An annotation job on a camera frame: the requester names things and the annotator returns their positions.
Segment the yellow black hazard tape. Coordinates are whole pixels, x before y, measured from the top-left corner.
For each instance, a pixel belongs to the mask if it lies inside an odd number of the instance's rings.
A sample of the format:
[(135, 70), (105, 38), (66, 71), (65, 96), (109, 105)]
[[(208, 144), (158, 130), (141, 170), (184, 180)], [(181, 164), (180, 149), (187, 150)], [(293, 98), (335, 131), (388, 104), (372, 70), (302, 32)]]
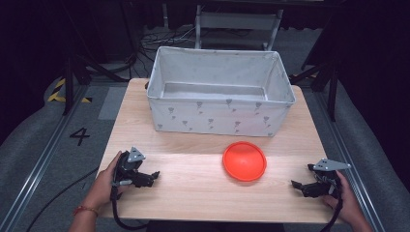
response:
[(49, 102), (58, 102), (58, 101), (65, 102), (66, 101), (66, 98), (60, 95), (60, 91), (62, 90), (65, 83), (66, 83), (66, 80), (64, 77), (61, 77), (58, 80), (50, 96), (47, 99)]

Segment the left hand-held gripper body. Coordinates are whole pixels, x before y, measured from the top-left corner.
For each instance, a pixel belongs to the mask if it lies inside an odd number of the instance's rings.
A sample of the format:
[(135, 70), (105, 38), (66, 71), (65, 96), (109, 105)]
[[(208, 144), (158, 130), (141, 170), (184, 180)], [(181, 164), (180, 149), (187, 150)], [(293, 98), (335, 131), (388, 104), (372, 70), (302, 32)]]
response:
[(114, 168), (114, 187), (134, 185), (136, 188), (146, 187), (147, 181), (144, 173), (139, 173), (138, 168), (145, 160), (145, 156), (135, 147), (121, 154)]

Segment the red plastic bowl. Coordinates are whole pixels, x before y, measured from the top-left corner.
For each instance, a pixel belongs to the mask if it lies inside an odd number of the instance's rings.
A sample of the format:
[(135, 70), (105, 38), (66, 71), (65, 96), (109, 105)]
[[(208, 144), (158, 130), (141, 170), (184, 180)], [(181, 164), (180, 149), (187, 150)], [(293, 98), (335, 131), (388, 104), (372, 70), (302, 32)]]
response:
[(230, 144), (224, 150), (222, 164), (232, 178), (252, 182), (263, 176), (267, 160), (258, 146), (247, 141), (239, 141)]

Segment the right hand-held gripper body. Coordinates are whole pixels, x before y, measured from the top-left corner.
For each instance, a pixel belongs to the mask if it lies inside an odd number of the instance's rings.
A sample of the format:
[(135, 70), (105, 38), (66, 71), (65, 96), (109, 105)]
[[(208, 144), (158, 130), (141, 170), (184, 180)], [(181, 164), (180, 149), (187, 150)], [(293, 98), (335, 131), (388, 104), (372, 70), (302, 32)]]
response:
[(314, 173), (316, 180), (315, 187), (310, 190), (317, 191), (319, 196), (331, 195), (337, 198), (341, 188), (340, 178), (337, 175), (339, 170), (349, 169), (350, 163), (335, 161), (331, 159), (321, 159), (316, 164), (309, 164), (307, 168)]

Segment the black metal stand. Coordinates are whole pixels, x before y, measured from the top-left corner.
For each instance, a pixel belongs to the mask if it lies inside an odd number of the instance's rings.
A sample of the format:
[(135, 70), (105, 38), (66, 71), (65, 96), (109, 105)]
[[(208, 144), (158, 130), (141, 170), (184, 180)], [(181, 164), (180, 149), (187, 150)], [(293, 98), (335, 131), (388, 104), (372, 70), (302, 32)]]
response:
[(115, 82), (129, 82), (128, 79), (122, 78), (112, 71), (104, 68), (102, 65), (81, 55), (70, 55), (65, 67), (63, 77), (66, 83), (65, 109), (63, 114), (68, 115), (74, 105), (74, 87), (73, 79), (76, 78), (80, 85), (89, 85), (92, 77), (86, 67), (89, 66), (97, 73), (100, 73)]
[(335, 110), (338, 78), (337, 63), (335, 61), (319, 64), (299, 74), (291, 74), (289, 76), (289, 80), (290, 83), (294, 85), (309, 76), (313, 76), (314, 74), (316, 77), (310, 84), (310, 88), (313, 92), (322, 92), (326, 85), (329, 85), (327, 112), (330, 119), (334, 122), (336, 120)]

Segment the grey metal frame stand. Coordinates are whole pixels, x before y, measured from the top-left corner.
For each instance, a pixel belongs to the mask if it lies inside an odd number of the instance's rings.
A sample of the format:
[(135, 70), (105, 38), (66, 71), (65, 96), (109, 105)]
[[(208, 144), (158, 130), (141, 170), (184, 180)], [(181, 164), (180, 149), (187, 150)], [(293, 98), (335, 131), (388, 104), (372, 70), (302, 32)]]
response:
[(278, 33), (283, 10), (274, 14), (239, 14), (239, 13), (210, 13), (203, 11), (204, 5), (196, 6), (195, 16), (195, 45), (201, 48), (201, 30), (212, 29), (241, 29), (264, 30), (270, 32), (270, 38), (263, 43), (264, 50), (271, 50)]

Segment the person's right hand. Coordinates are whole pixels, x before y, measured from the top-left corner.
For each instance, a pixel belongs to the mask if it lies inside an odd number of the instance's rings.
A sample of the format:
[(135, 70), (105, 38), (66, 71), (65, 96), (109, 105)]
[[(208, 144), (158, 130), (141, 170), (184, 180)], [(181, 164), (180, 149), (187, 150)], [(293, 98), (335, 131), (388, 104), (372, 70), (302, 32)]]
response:
[(341, 182), (341, 199), (343, 200), (343, 206), (340, 210), (339, 217), (351, 225), (365, 220), (366, 218), (363, 215), (359, 202), (347, 179), (339, 171), (337, 172), (337, 175)]

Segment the person's left hand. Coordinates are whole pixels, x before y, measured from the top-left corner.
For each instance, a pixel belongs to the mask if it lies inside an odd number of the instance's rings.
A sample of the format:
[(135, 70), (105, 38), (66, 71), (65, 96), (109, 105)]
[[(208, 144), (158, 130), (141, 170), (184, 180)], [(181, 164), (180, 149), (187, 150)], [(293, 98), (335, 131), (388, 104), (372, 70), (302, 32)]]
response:
[(114, 168), (121, 155), (122, 152), (119, 151), (108, 167), (98, 174), (95, 182), (89, 189), (85, 198), (82, 200), (81, 206), (98, 210), (102, 205), (110, 201)]

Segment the white fabric storage box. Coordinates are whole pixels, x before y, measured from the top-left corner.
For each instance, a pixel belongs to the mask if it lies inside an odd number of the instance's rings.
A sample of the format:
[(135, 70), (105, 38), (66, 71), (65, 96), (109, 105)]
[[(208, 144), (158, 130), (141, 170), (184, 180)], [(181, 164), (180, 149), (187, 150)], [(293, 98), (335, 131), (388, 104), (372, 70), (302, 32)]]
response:
[(276, 51), (162, 46), (147, 88), (157, 131), (274, 136), (296, 102)]

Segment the metal floor rail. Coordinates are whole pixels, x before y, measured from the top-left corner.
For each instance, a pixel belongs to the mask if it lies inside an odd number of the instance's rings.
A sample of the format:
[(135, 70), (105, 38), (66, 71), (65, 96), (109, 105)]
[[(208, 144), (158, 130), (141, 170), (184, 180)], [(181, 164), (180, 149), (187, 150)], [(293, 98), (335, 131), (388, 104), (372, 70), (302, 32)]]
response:
[(374, 232), (386, 232), (384, 225), (373, 206), (365, 183), (363, 182), (359, 173), (359, 169), (357, 168), (356, 163), (353, 161), (351, 154), (348, 151), (348, 148), (342, 138), (337, 124), (331, 120), (328, 114), (325, 98), (320, 93), (314, 93), (313, 95), (317, 104), (319, 105), (319, 110), (325, 119), (325, 125), (330, 131), (331, 138), (337, 145), (337, 158), (340, 161), (347, 162), (351, 165), (351, 168), (345, 170), (344, 176), (350, 182), (350, 185), (359, 201), (366, 219), (369, 221)]
[(61, 140), (63, 131), (73, 117), (73, 113), (80, 105), (82, 98), (85, 96), (87, 90), (87, 85), (80, 85), (77, 87), (77, 90), (73, 95), (73, 106), (66, 115), (60, 117), (55, 130), (47, 141), (44, 149), (35, 162), (35, 165), (31, 169), (31, 172), (25, 179), (24, 184), (13, 205), (2, 220), (2, 223), (0, 224), (0, 232), (11, 232), (15, 228), (15, 225), (23, 214), (55, 153), (56, 147)]

